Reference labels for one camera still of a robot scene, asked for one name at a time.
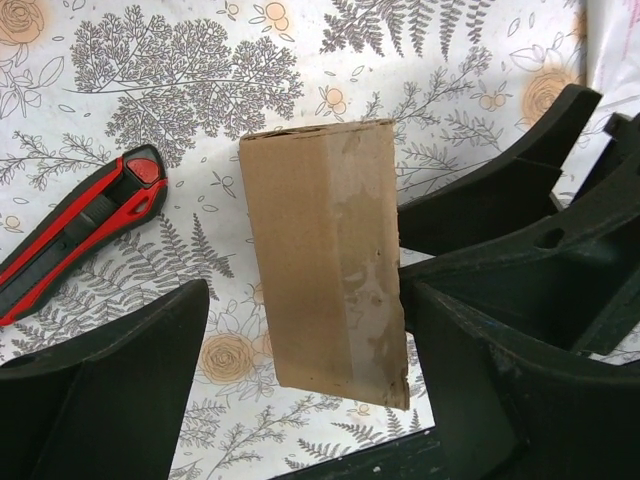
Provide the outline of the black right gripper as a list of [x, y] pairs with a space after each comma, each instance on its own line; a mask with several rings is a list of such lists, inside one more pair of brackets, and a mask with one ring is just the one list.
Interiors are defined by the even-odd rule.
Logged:
[[[400, 245], [441, 255], [499, 238], [550, 212], [551, 191], [579, 135], [602, 99], [570, 84], [519, 140], [485, 165], [398, 208]], [[639, 115], [613, 113], [610, 137], [569, 205], [639, 151]]]

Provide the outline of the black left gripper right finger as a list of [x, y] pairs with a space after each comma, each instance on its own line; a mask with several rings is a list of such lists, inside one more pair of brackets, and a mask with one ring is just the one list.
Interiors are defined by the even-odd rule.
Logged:
[[639, 366], [574, 355], [438, 290], [412, 289], [414, 337], [455, 479], [635, 479]]

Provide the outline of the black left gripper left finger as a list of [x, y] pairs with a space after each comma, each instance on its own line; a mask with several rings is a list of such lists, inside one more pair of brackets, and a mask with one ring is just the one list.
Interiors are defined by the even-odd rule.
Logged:
[[1, 367], [4, 479], [165, 479], [208, 317], [192, 280]]

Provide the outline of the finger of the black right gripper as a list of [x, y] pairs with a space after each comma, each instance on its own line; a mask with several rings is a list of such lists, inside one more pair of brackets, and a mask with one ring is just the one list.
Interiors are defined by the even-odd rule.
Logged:
[[400, 270], [564, 350], [606, 355], [639, 322], [639, 155], [526, 228]]

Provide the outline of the small cardboard box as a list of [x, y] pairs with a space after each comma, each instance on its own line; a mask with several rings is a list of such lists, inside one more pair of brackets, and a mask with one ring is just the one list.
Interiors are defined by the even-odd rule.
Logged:
[[407, 410], [393, 121], [248, 134], [239, 160], [280, 385]]

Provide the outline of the red black utility knife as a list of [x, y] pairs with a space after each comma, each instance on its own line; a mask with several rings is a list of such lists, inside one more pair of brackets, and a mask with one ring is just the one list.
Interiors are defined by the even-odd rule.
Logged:
[[157, 216], [167, 192], [163, 159], [150, 144], [85, 178], [1, 263], [1, 324], [42, 309], [90, 255]]

